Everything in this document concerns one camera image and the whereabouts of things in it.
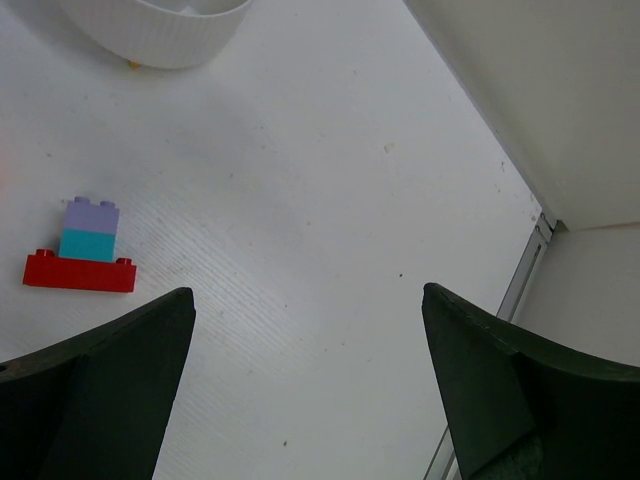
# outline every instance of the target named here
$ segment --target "white floor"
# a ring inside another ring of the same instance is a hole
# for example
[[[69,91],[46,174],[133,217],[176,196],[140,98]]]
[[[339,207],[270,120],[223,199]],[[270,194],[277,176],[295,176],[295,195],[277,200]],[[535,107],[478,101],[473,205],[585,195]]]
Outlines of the white floor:
[[[0,75],[0,360],[188,285],[157,479],[422,478],[422,285],[495,312],[539,206],[404,4],[259,0],[211,65],[160,72],[5,0]],[[80,194],[122,209],[134,294],[20,285]]]

